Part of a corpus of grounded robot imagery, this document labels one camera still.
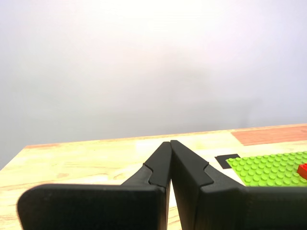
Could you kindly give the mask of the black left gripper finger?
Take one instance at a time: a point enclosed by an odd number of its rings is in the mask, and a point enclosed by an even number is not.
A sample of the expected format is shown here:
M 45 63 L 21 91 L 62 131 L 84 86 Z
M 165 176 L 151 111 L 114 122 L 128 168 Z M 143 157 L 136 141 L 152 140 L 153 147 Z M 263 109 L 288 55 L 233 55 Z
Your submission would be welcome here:
M 304 230 L 304 187 L 246 187 L 177 140 L 171 180 L 184 230 Z
M 123 184 L 43 184 L 24 192 L 25 230 L 165 230 L 172 149 L 163 142 Z

